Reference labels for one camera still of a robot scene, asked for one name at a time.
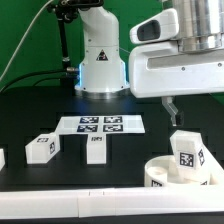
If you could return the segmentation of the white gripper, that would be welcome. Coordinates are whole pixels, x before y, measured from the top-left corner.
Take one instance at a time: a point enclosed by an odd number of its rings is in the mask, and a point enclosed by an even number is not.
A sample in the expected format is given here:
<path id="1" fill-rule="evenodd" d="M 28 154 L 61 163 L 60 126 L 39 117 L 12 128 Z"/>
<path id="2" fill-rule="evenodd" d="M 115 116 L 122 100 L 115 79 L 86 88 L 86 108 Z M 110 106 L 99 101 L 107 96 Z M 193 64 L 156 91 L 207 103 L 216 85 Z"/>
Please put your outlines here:
<path id="1" fill-rule="evenodd" d="M 138 46 L 129 57 L 129 81 L 137 98 L 162 97 L 172 125 L 182 126 L 174 96 L 224 92 L 224 49 L 184 54 L 174 41 Z"/>

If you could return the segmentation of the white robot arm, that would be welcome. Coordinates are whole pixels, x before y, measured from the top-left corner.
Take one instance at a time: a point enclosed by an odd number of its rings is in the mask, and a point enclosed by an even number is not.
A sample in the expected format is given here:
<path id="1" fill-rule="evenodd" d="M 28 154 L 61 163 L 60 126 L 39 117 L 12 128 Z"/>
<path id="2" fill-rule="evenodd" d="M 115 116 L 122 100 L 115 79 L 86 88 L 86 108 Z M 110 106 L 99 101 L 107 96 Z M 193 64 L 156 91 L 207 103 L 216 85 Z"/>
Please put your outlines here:
<path id="1" fill-rule="evenodd" d="M 224 92 L 224 0 L 160 1 L 160 13 L 130 30 L 135 48 L 127 63 L 116 17 L 102 7 L 79 9 L 85 57 L 76 90 L 93 98 L 126 88 L 137 98 L 159 97 L 179 126 L 176 96 Z"/>

